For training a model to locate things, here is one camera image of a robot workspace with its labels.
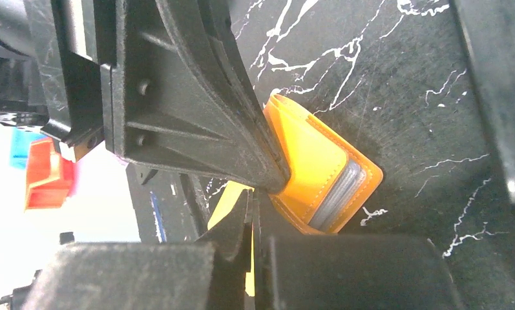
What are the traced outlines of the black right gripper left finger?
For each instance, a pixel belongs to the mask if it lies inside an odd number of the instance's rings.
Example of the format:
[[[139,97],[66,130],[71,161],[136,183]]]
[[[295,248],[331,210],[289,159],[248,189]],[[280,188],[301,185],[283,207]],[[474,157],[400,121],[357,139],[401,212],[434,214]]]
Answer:
[[[43,268],[25,309],[243,309],[251,191],[195,242],[69,243]]]

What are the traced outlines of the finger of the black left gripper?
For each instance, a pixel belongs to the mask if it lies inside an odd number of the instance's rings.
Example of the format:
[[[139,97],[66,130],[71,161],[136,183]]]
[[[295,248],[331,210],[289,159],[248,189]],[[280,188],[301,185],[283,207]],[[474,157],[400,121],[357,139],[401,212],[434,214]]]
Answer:
[[[290,171],[231,30],[229,1],[116,1],[102,68],[107,150],[276,193]]]

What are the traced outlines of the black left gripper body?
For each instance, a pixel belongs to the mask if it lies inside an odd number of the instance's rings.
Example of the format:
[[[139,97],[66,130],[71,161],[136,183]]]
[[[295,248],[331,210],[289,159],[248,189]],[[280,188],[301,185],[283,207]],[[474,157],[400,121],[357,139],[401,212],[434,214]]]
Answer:
[[[77,162],[109,138],[114,1],[0,1],[0,124]]]

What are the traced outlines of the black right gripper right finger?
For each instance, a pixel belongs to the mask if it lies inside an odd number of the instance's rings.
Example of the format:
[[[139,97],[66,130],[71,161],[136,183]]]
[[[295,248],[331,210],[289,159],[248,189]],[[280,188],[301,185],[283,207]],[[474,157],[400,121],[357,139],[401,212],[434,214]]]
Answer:
[[[303,234],[254,193],[257,309],[463,309],[430,240],[396,234]]]

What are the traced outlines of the orange leather card holder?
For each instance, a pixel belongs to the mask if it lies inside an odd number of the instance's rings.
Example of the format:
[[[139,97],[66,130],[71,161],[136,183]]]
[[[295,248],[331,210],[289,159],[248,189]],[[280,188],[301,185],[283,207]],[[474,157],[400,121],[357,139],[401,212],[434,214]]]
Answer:
[[[280,142],[290,176],[277,193],[268,194],[277,211],[304,234],[290,260],[302,271],[314,269],[310,282],[341,268],[338,245],[311,244],[311,236],[335,236],[383,180],[383,171],[361,151],[296,101],[269,97],[266,121]]]

